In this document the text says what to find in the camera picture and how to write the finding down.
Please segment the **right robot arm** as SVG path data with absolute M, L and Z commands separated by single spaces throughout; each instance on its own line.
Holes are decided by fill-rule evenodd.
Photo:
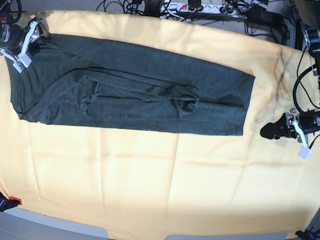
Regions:
M 17 25 L 22 16 L 22 3 L 17 2 L 17 16 L 13 17 L 11 12 L 11 0 L 0 2 L 0 54 L 12 61 L 13 67 L 18 73 L 28 68 L 32 62 L 28 52 L 29 45 L 39 39 L 48 40 L 49 32 L 43 25 L 42 17 L 32 18 L 27 26 L 22 28 Z

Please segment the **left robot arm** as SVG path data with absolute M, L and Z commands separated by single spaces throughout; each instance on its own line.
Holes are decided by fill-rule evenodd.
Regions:
M 302 79 L 310 72 L 315 77 L 320 76 L 320 2 L 318 0 L 297 0 L 295 2 L 301 18 L 300 27 L 305 41 L 303 53 L 308 51 L 314 58 L 314 64 L 297 73 L 297 79 L 292 90 L 294 108 L 282 114 L 274 123 L 267 123 L 261 130 L 260 136 L 269 140 L 292 138 L 302 143 L 298 156 L 307 160 L 312 152 L 314 141 L 308 142 L 308 135 L 320 130 L 320 108 L 313 104 L 315 109 L 304 111 L 298 104 L 297 90 L 302 86 Z

